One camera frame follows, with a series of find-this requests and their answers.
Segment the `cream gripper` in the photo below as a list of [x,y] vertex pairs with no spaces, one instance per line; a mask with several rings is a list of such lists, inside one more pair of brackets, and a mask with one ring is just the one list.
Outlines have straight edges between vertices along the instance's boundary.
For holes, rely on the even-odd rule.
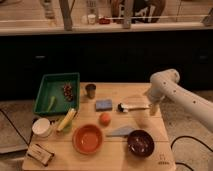
[[159,104],[163,100],[164,95],[156,89],[149,89],[146,93],[149,100],[150,115],[154,116],[159,109]]

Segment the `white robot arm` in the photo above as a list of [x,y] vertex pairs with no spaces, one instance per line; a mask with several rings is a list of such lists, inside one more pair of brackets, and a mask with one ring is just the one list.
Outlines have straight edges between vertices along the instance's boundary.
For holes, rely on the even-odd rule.
[[147,96],[151,103],[159,103],[165,96],[181,105],[203,126],[213,133],[213,102],[210,102],[178,85],[180,75],[175,69],[151,75]]

